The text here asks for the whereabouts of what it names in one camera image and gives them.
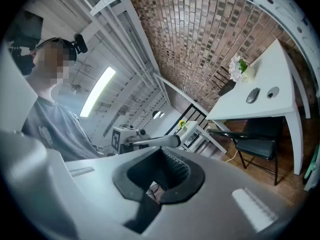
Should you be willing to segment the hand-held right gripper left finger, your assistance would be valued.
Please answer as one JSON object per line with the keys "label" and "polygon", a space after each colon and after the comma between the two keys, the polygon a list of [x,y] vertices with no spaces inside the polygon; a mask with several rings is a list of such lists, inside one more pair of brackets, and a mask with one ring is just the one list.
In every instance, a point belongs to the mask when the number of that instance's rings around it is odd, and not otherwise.
{"label": "hand-held right gripper left finger", "polygon": [[67,162],[89,240],[162,240],[153,228],[160,205],[147,195],[161,150],[142,150],[98,159]]}

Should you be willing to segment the long ceiling light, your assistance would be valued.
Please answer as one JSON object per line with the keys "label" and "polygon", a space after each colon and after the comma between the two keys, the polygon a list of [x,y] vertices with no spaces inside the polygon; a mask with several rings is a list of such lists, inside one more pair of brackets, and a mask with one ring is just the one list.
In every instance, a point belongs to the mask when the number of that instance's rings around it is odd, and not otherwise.
{"label": "long ceiling light", "polygon": [[87,118],[90,115],[96,101],[98,100],[99,96],[105,89],[106,85],[115,75],[115,70],[111,67],[107,67],[106,70],[103,72],[101,77],[98,79],[97,83],[93,87],[92,91],[90,92],[87,100],[85,101],[82,110],[80,112],[80,117]]}

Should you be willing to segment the black metal railing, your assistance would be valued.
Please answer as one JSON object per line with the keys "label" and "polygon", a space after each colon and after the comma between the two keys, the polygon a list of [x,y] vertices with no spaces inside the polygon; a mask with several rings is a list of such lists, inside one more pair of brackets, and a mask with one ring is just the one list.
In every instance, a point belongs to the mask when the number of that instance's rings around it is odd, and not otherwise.
{"label": "black metal railing", "polygon": [[204,130],[209,125],[209,121],[206,120],[206,115],[196,106],[190,104],[164,135],[167,136],[172,130],[176,129],[180,120],[190,121],[194,114],[197,114],[195,121],[197,121],[198,125]]}

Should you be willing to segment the grey computer mouse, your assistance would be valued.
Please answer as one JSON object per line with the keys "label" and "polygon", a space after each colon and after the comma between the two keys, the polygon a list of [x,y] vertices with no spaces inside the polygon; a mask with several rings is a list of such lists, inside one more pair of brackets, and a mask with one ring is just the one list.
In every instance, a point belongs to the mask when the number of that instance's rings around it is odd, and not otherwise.
{"label": "grey computer mouse", "polygon": [[247,98],[246,98],[246,103],[247,104],[252,104],[254,103],[258,96],[259,96],[259,93],[260,93],[260,88],[256,87],[254,89],[251,90],[251,92],[248,94]]}

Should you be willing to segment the black folding chair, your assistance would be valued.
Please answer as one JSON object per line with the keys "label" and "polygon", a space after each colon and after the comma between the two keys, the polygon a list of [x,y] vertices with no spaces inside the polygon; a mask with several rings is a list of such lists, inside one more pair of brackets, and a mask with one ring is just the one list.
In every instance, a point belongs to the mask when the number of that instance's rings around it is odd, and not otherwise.
{"label": "black folding chair", "polygon": [[[258,117],[249,118],[242,132],[223,131],[219,129],[207,129],[209,135],[226,137],[232,140],[239,154],[244,169],[252,164],[271,174],[274,174],[274,185],[278,184],[278,143],[282,138],[285,118]],[[274,160],[274,170],[258,165],[251,160],[243,158],[242,153],[253,157],[259,157],[268,161]]]}

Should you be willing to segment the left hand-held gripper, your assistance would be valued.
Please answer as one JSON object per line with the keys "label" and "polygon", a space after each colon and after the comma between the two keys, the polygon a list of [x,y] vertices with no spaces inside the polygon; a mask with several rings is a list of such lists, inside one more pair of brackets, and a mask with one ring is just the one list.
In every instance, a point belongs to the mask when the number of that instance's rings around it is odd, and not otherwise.
{"label": "left hand-held gripper", "polygon": [[178,135],[165,135],[150,138],[144,129],[134,128],[131,124],[113,127],[111,147],[114,155],[130,153],[145,147],[177,148],[181,145]]}

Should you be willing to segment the black router with antennas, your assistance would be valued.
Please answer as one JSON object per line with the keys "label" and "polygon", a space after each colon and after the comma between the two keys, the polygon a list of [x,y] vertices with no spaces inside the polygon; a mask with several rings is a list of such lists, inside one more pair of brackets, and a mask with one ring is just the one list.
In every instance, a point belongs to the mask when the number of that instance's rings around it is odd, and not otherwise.
{"label": "black router with antennas", "polygon": [[217,69],[213,74],[212,82],[218,89],[218,96],[222,97],[226,93],[230,92],[236,85],[236,83],[227,76],[228,71],[221,66],[221,70]]}

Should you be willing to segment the pale pink flowers in pot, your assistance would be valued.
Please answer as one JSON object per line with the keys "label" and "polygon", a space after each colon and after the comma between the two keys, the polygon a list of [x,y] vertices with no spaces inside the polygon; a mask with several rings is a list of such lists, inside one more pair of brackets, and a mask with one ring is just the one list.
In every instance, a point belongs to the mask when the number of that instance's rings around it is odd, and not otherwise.
{"label": "pale pink flowers in pot", "polygon": [[247,83],[255,78],[256,70],[245,59],[236,54],[231,58],[228,73],[230,79],[234,82],[243,81]]}

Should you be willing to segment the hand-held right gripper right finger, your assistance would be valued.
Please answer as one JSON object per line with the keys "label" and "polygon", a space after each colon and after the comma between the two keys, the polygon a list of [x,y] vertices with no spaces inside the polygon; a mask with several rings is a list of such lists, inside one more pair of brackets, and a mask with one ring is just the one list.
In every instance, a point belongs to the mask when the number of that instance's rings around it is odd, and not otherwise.
{"label": "hand-held right gripper right finger", "polygon": [[239,168],[199,154],[148,147],[140,157],[172,152],[204,172],[199,190],[187,201],[164,204],[141,233],[141,240],[272,239],[287,203]]}

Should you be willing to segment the small white side table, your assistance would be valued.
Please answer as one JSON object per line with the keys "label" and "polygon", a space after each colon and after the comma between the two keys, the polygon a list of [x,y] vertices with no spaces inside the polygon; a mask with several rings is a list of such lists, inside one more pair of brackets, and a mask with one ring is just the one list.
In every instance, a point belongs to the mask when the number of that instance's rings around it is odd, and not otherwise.
{"label": "small white side table", "polygon": [[213,137],[211,137],[204,129],[202,129],[197,121],[188,121],[186,124],[183,125],[183,127],[178,131],[177,135],[180,137],[181,144],[179,146],[180,149],[184,149],[185,151],[194,153],[194,150],[191,150],[191,146],[196,143],[193,142],[190,146],[186,144],[186,142],[191,138],[194,134],[199,135],[202,137],[200,140],[201,142],[203,140],[207,142],[211,142],[214,146],[216,146],[221,152],[224,154],[227,153],[227,150],[220,145]]}

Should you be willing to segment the person's torso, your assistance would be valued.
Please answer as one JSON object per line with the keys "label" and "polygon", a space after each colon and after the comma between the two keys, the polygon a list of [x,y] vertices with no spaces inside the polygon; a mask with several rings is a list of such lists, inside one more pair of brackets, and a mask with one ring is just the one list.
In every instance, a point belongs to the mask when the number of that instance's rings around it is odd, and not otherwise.
{"label": "person's torso", "polygon": [[58,151],[65,162],[103,156],[89,139],[75,113],[40,96],[30,110],[22,132],[39,140],[46,148]]}

